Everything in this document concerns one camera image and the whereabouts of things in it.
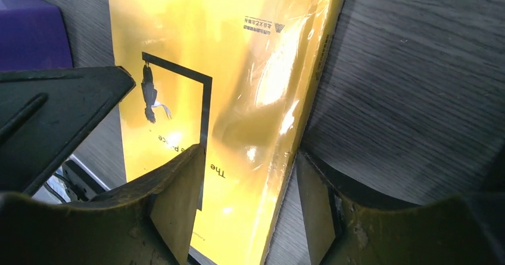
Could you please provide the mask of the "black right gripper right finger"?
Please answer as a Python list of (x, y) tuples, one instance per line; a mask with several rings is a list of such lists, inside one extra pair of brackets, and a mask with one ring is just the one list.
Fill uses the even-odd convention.
[(311, 264), (503, 264), (504, 193), (417, 205), (308, 151), (295, 159)]

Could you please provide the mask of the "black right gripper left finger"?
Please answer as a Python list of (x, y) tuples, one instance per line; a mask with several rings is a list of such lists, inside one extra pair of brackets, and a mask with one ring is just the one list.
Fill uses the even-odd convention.
[(87, 202), (1, 194), (2, 264), (186, 264), (205, 148)]

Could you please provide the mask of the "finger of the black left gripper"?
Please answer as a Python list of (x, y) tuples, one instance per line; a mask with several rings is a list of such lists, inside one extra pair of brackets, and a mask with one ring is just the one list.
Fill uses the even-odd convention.
[(1, 191), (34, 194), (135, 87), (122, 67), (1, 74)]

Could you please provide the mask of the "yellow illustrated book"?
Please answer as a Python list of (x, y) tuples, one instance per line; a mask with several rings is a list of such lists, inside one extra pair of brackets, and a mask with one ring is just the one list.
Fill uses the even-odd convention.
[(263, 264), (344, 0), (108, 0), (126, 180), (206, 146), (191, 247)]

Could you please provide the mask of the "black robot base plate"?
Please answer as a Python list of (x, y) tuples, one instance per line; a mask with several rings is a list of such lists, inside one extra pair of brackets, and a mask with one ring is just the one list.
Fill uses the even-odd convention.
[(43, 183), (42, 189), (47, 191), (57, 203), (73, 201), (89, 201), (107, 188), (97, 182), (84, 167), (72, 159), (65, 161)]

